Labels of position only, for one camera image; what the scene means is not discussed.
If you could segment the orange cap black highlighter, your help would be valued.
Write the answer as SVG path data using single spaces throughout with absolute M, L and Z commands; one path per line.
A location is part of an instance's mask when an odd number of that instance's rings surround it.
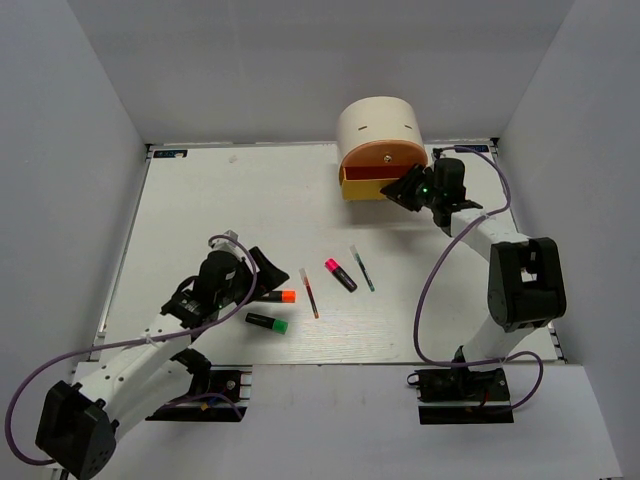
M 271 291 L 259 297 L 258 301 L 265 303 L 295 303 L 296 292 L 294 290 Z

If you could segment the green cap black highlighter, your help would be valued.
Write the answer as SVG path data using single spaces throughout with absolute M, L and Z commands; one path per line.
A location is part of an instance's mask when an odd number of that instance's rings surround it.
M 281 335 L 284 335 L 288 329 L 288 323 L 286 321 L 257 313 L 247 313 L 245 316 L 245 322 L 250 325 L 271 330 Z

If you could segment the cream round drawer cabinet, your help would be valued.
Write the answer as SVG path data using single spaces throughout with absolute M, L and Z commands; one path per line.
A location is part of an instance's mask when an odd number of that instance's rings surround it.
M 345 201 L 382 200 L 380 190 L 429 157 L 413 107 L 391 96 L 357 100 L 337 127 L 339 184 Z

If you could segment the pink cap black highlighter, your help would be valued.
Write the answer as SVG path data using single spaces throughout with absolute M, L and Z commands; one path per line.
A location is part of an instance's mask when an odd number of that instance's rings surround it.
M 327 259 L 325 261 L 325 268 L 348 292 L 353 293 L 357 290 L 355 281 L 335 259 Z

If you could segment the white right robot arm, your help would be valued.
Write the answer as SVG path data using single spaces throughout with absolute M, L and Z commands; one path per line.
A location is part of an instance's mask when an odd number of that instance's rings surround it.
M 380 192 L 409 211 L 429 209 L 453 245 L 464 243 L 488 262 L 488 317 L 447 364 L 457 368 L 453 390 L 472 399 L 488 385 L 485 371 L 517 357 L 525 337 L 565 314 L 567 299 L 556 242 L 496 220 L 495 211 L 467 198 L 464 177 L 464 163 L 444 157 L 414 165 Z

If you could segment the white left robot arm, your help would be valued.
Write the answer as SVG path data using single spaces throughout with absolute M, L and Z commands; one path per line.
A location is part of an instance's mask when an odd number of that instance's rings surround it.
M 78 382 L 60 381 L 47 392 L 35 444 L 73 477 L 94 478 L 118 441 L 165 404 L 205 396 L 211 363 L 192 347 L 202 327 L 214 324 L 224 308 L 248 304 L 289 279 L 258 247 L 243 251 L 230 236 L 211 241 L 210 248 L 140 344 L 124 347 Z

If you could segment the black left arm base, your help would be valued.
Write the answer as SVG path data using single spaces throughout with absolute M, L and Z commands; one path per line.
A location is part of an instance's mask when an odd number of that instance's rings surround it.
M 214 366 L 196 377 L 186 394 L 172 399 L 149 422 L 239 423 L 249 406 L 251 366 Z

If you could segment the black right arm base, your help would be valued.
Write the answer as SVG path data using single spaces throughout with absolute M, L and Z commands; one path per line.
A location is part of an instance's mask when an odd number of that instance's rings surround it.
M 502 368 L 416 370 L 407 384 L 417 391 L 421 425 L 512 424 L 514 416 Z

